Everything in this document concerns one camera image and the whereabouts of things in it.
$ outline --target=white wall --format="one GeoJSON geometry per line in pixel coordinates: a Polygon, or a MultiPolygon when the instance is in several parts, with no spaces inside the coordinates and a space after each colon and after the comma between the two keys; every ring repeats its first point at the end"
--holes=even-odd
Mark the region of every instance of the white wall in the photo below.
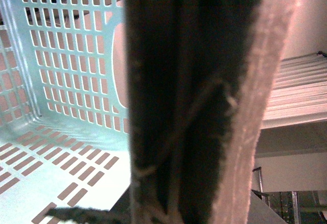
{"type": "MultiPolygon", "coordinates": [[[[327,153],[258,158],[264,192],[327,190],[327,153]]],[[[257,173],[253,185],[259,189],[257,173]]]]}
{"type": "Polygon", "coordinates": [[[284,58],[327,51],[327,0],[300,0],[284,49],[284,58]]]}

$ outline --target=basket bottom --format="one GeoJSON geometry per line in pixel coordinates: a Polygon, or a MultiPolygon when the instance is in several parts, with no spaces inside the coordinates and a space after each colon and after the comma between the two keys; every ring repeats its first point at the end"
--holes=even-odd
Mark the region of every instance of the basket bottom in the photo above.
{"type": "Polygon", "coordinates": [[[6,224],[60,222],[53,207],[110,210],[130,184],[127,136],[71,130],[36,120],[0,136],[0,219],[6,224]]]}

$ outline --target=laundry basket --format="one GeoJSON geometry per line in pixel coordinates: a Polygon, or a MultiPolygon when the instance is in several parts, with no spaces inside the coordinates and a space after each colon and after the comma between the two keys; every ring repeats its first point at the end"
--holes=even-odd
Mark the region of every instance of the laundry basket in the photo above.
{"type": "Polygon", "coordinates": [[[122,0],[0,0],[0,223],[128,188],[122,22],[122,0]]]}

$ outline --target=metal pole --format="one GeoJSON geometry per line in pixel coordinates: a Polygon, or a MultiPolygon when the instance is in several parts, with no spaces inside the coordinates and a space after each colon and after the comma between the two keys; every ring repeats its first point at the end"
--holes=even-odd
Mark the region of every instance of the metal pole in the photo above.
{"type": "Polygon", "coordinates": [[[292,192],[292,198],[295,224],[301,224],[300,205],[298,201],[297,192],[292,192]]]}

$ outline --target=plastic basket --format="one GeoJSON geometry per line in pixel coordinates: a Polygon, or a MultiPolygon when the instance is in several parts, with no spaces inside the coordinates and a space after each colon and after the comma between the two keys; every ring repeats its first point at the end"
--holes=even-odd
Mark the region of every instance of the plastic basket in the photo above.
{"type": "Polygon", "coordinates": [[[59,223],[43,213],[128,188],[121,3],[0,0],[0,223],[59,223]]]}

